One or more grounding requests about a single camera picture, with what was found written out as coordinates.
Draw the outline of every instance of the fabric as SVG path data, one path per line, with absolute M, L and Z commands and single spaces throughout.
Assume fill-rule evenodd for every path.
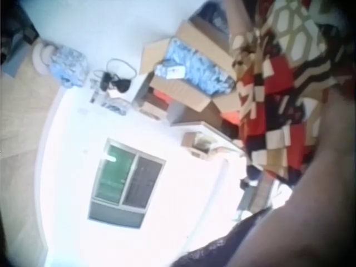
M 258 0 L 243 0 L 247 14 L 252 23 L 255 23 L 255 13 Z
M 226 235 L 194 250 L 175 261 L 171 267 L 223 267 L 250 230 L 270 211 L 264 209 L 237 223 Z
M 86 56 L 66 46 L 58 47 L 49 68 L 66 88 L 83 87 L 89 70 Z
M 248 175 L 293 186 L 313 158 L 331 87 L 354 97 L 354 44 L 329 1 L 260 0 L 254 32 L 230 37 Z
M 208 96 L 230 93 L 235 81 L 226 71 L 194 48 L 172 38 L 165 61 L 185 66 L 184 80 Z

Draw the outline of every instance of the white wall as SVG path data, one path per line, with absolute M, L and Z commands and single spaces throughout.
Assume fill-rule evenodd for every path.
M 139 70 L 145 43 L 171 37 L 206 0 L 21 0 L 39 35 L 84 53 L 91 70 L 113 57 Z M 144 76 L 125 94 L 131 101 Z
M 237 154 L 229 154 L 226 158 L 229 162 L 228 171 L 204 219 L 192 235 L 190 245 L 186 248 L 189 251 L 225 236 L 235 225 L 232 218 L 244 194 L 240 179 L 246 177 L 246 158 Z
M 48 133 L 40 176 L 51 260 L 58 266 L 164 266 L 197 223 L 222 161 L 190 156 L 180 147 L 182 132 L 135 111 L 121 117 L 89 104 L 90 94 L 67 91 Z M 166 160 L 140 230 L 87 219 L 108 137 Z

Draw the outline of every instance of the cable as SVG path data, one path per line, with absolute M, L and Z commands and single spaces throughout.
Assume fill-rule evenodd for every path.
M 134 72 L 133 77 L 132 77 L 132 78 L 128 78 L 127 80 L 132 80 L 132 79 L 136 78 L 136 76 L 137 76 L 137 71 L 136 71 L 136 69 L 135 69 L 134 67 L 132 67 L 129 63 L 127 63 L 127 62 L 124 61 L 124 60 L 121 60 L 121 59 L 119 59 L 119 58 L 112 58 L 112 59 L 110 59 L 110 60 L 106 63 L 106 72 L 113 73 L 113 74 L 115 75 L 115 77 L 116 77 L 116 80 L 119 80 L 119 79 L 120 79 L 119 75 L 117 75 L 114 71 L 109 71 L 109 64 L 110 64 L 111 62 L 114 62 L 114 61 L 122 62 L 122 63 L 124 63 L 127 67 L 129 67 L 130 69 L 133 70 L 133 72 Z M 104 73 L 105 73 L 105 71 L 103 71 L 103 70 L 95 70 L 95 71 L 93 71 L 93 74 L 94 74 L 97 78 L 99 78 L 99 79 L 102 78 L 102 76 L 103 76 Z
M 126 61 L 121 60 L 121 59 L 119 59 L 119 58 L 112 58 L 112 59 L 110 59 L 110 60 L 106 63 L 106 71 L 107 71 L 107 72 L 115 73 L 114 71 L 109 71 L 109 64 L 112 63 L 112 62 L 115 62 L 115 61 L 117 61 L 117 62 L 122 62 L 122 63 L 124 63 L 127 67 L 129 67 L 130 69 L 133 70 L 133 72 L 134 72 L 133 77 L 132 77 L 132 78 L 128 78 L 127 80 L 132 80 L 132 79 L 136 78 L 136 76 L 137 76 L 137 71 L 135 70 L 135 68 L 132 67 L 132 66 L 131 66 L 129 63 L 127 63 Z

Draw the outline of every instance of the dark fabric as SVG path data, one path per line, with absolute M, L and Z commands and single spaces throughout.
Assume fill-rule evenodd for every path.
M 244 5 L 246 8 L 247 14 L 249 15 L 252 23 L 255 23 L 257 2 L 258 2 L 258 0 L 244 0 Z
M 224 237 L 219 238 L 203 248 L 189 252 L 175 261 L 171 267 L 223 267 L 239 248 L 249 231 L 263 218 L 270 208 L 257 212 L 239 222 Z
M 249 182 L 248 182 L 248 179 L 245 178 L 243 180 L 240 180 L 240 188 L 242 190 L 245 190 L 246 188 L 248 188 L 250 185 L 249 185 Z
M 12 267 L 13 265 L 7 259 L 7 244 L 6 236 L 4 231 L 4 226 L 2 223 L 2 216 L 0 212 L 0 239 L 1 239 L 1 248 L 0 248 L 0 266 Z

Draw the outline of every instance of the green window pane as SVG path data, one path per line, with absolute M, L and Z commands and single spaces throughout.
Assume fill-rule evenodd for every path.
M 135 154 L 110 146 L 107 155 L 107 159 L 103 159 L 96 197 L 118 204 Z

